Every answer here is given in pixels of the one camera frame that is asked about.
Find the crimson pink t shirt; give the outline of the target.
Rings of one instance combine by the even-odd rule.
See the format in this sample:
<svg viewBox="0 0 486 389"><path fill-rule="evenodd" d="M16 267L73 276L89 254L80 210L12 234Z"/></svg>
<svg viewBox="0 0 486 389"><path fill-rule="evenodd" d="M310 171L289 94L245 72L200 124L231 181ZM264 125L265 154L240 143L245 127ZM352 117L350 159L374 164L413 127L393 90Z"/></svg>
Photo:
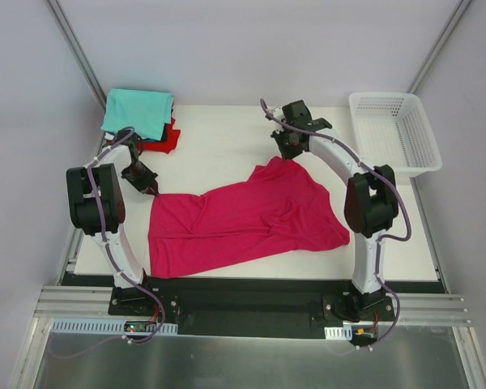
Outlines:
<svg viewBox="0 0 486 389"><path fill-rule="evenodd" d="M244 182L154 198L148 231L151 275L191 276L295 250L347 246L330 192L293 160L273 157Z"/></svg>

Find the white plastic basket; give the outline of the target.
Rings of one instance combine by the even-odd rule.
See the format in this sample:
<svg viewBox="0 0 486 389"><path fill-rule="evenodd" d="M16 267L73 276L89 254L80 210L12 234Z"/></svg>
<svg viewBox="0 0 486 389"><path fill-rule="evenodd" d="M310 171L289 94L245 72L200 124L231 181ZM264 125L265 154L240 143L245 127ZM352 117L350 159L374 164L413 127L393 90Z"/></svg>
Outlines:
<svg viewBox="0 0 486 389"><path fill-rule="evenodd" d="M441 169L441 154L418 96L354 92L348 102L357 151L366 160L389 165L403 182Z"/></svg>

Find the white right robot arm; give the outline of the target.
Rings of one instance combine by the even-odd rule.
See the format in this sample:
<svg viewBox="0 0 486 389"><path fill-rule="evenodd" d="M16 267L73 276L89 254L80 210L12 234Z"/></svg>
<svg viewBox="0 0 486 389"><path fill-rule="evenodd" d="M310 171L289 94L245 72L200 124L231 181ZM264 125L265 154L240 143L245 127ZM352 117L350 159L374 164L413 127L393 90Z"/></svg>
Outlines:
<svg viewBox="0 0 486 389"><path fill-rule="evenodd" d="M260 102L266 119L275 124L271 134L284 159L311 153L328 165L346 185L343 214L355 236L355 265L348 294L331 305L337 318L357 323L374 314L386 298L382 277L382 237L399 214L394 170L371 167L337 138L325 119L314 119L304 101L269 109Z"/></svg>

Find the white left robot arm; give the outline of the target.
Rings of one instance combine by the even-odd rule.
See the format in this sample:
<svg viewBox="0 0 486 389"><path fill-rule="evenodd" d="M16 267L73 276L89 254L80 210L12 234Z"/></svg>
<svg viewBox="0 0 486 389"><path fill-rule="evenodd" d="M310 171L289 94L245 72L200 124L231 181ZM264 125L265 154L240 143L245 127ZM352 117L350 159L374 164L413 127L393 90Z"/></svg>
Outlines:
<svg viewBox="0 0 486 389"><path fill-rule="evenodd" d="M124 127L89 164L66 171L71 222L99 246L113 274L110 314L164 312L124 229L126 205L119 181L142 195L159 194L157 173L139 159L139 141L135 128Z"/></svg>

